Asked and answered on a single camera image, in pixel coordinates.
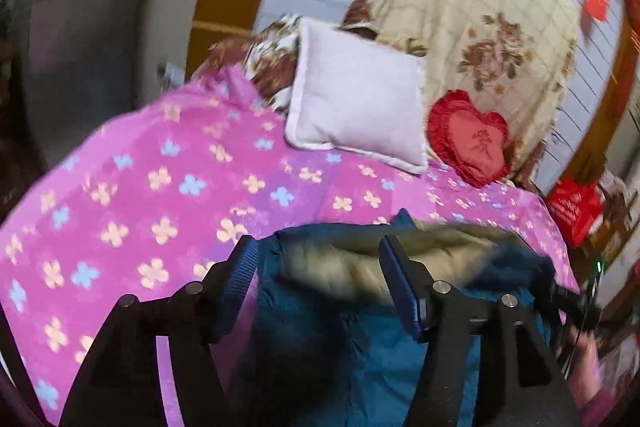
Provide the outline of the person's right hand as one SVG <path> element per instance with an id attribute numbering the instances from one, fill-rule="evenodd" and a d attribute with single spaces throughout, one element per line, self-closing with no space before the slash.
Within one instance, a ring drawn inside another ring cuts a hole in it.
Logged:
<path id="1" fill-rule="evenodd" d="M 593 333 L 580 333 L 575 327 L 570 329 L 568 340 L 574 347 L 574 357 L 567 384 L 582 409 L 602 388 L 597 341 Z"/>

